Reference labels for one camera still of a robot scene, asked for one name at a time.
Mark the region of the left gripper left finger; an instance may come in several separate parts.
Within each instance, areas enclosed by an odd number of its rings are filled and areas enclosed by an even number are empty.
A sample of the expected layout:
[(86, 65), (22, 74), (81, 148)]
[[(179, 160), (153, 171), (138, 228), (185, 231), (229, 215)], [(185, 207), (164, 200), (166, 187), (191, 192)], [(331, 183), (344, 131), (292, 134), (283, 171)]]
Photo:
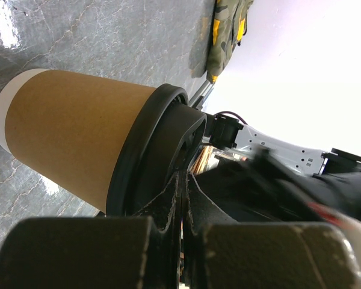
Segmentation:
[(163, 191), (134, 214), (148, 220), (138, 288), (178, 288), (181, 251), (181, 187), (174, 173)]

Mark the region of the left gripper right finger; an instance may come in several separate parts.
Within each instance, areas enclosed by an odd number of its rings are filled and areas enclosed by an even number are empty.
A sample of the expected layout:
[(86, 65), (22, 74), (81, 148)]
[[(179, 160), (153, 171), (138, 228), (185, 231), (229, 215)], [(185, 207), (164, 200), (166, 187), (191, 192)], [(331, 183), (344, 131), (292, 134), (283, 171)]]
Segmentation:
[(191, 172), (185, 174), (183, 188), (184, 278), (190, 288), (206, 288), (203, 268), (203, 231), (209, 225), (237, 224), (200, 189)]

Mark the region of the single brown paper cup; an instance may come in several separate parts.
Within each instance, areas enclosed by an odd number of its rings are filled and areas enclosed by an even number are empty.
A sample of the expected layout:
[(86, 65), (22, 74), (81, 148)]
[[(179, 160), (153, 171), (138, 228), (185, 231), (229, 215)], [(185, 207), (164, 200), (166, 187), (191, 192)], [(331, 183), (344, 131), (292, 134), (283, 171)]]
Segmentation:
[(0, 92), (0, 145), (104, 211), (121, 149), (153, 87), (31, 69)]

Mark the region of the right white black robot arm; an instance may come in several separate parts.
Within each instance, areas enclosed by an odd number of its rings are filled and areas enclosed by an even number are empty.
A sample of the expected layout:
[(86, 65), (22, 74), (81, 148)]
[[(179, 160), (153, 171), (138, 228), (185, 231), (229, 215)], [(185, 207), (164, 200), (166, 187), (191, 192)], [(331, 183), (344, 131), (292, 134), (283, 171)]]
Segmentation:
[(219, 149), (247, 140), (247, 157), (223, 160), (196, 181), (240, 222), (329, 222), (343, 214), (361, 223), (361, 157), (322, 152), (262, 135), (223, 114), (208, 115), (205, 136)]

